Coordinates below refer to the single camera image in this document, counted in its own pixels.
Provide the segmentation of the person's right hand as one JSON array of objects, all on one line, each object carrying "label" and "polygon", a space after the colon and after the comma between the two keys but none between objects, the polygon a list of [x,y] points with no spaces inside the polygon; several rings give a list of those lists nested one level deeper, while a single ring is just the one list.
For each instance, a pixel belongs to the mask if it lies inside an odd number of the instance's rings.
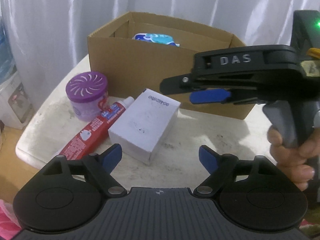
[{"label": "person's right hand", "polygon": [[270,154],[277,162],[277,167],[301,191],[308,188],[308,182],[314,177],[315,169],[306,165],[306,161],[319,156],[319,128],[298,148],[285,148],[281,134],[271,126],[267,132],[271,144]]}]

